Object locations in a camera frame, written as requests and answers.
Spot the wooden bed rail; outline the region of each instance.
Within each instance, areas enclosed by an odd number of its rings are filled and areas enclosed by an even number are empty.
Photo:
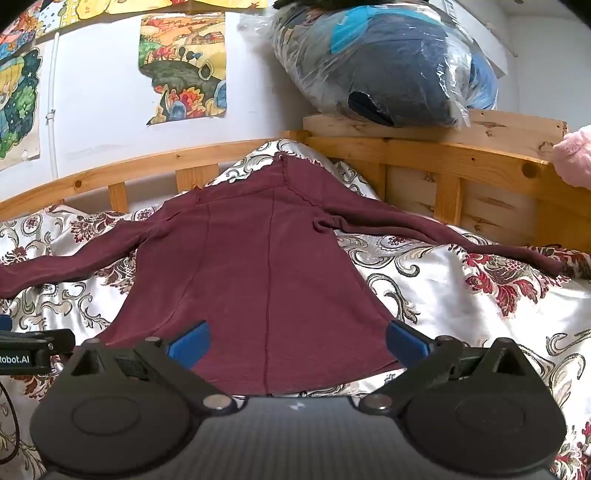
[[[535,244],[561,244],[591,251],[591,191],[570,187],[552,165],[537,158],[486,148],[392,138],[314,137],[288,131],[283,138],[309,145],[326,157],[343,159],[384,199],[388,166],[436,174],[434,216],[458,225],[465,181],[499,187],[537,199]],[[238,161],[271,139],[188,148],[121,161],[83,171],[0,202],[0,221],[33,213],[79,193],[108,187],[111,208],[129,210],[125,182],[176,172],[179,192],[203,186],[218,175],[218,164]]]

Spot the ceiling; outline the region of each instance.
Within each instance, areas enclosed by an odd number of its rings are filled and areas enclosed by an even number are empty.
[[[496,0],[507,15],[513,16],[538,16],[558,17],[570,20],[577,17],[558,0],[523,0],[523,4],[515,3],[515,0]]]

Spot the wooden bed frame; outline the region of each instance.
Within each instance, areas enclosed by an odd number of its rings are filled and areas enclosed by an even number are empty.
[[[305,143],[328,158],[345,160],[367,179],[381,199],[399,207],[407,205],[404,199],[397,200],[392,172],[401,167],[421,172],[420,180],[433,186],[434,201],[433,205],[418,202],[425,210],[419,213],[432,214],[452,225],[463,223],[469,186],[476,192],[493,187],[500,193],[524,196],[533,205],[533,209],[522,212],[533,221],[532,244],[591,251],[591,191],[565,184],[544,159],[567,131],[566,124],[503,112],[471,111],[470,118],[472,127],[462,132],[391,129],[315,115],[304,120],[304,130],[283,132],[281,138]],[[93,168],[0,202],[0,221],[104,187],[108,188],[111,208],[128,212],[126,181],[176,172],[179,192],[202,187],[219,174],[219,164],[238,161],[270,140],[273,139],[188,148]],[[409,182],[403,183],[408,188]],[[416,194],[420,185],[411,190],[410,194]],[[478,198],[503,212],[519,213],[519,202],[510,205],[482,195]],[[468,225],[467,229],[483,234],[477,226]]]

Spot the shirt sleeve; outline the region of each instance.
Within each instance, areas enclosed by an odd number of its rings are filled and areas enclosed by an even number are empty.
[[[97,270],[126,257],[144,242],[155,228],[193,205],[195,191],[175,197],[148,219],[119,220],[107,233],[93,238],[74,255],[43,255],[25,262],[0,265],[0,298],[11,299],[27,287],[85,279]]]
[[[440,222],[403,212],[379,200],[362,197],[349,190],[326,170],[322,175],[321,208],[328,214],[327,227],[346,233],[396,235],[432,245],[454,244],[471,254],[500,255],[526,262],[552,276],[564,272],[561,262],[537,251],[524,247],[475,244]]]

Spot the pink fluffy object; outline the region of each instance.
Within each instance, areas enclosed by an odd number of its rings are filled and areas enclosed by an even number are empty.
[[[591,190],[591,125],[566,134],[554,146],[552,162],[565,183]]]

